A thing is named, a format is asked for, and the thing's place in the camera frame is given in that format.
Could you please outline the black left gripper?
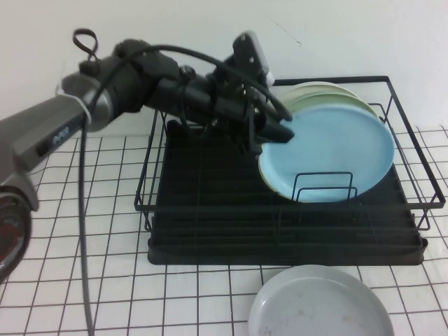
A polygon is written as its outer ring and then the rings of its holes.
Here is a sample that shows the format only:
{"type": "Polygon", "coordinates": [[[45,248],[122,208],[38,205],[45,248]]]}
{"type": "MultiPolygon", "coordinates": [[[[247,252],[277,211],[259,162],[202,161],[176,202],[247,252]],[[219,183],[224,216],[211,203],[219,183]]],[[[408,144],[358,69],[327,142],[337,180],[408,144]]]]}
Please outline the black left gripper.
{"type": "Polygon", "coordinates": [[[275,120],[267,120],[260,95],[234,74],[216,68],[207,78],[214,84],[216,128],[246,157],[257,158],[261,143],[288,143],[295,133],[275,120]]]}

